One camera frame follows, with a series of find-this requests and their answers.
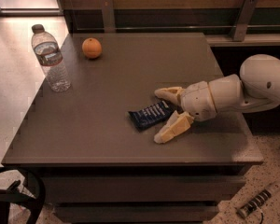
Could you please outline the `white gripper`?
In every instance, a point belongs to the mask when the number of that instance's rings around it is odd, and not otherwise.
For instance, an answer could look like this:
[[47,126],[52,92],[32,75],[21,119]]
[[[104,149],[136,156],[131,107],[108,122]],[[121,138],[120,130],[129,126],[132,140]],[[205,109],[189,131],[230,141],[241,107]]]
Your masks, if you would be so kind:
[[217,111],[208,83],[201,81],[189,85],[186,89],[182,87],[160,88],[154,91],[157,98],[181,105],[186,112],[175,111],[167,120],[167,123],[154,136],[154,142],[165,144],[176,136],[187,131],[194,120],[206,121],[213,119]]

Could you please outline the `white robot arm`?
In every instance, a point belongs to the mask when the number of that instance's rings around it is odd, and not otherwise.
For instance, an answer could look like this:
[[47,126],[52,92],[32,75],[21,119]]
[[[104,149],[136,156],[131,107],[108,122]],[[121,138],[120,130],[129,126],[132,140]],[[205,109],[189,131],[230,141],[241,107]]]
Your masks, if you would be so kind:
[[186,88],[155,90],[155,96],[182,108],[174,112],[154,136],[164,144],[188,130],[195,121],[213,119],[220,112],[253,113],[280,105],[280,60],[257,54],[247,58],[239,75],[201,81]]

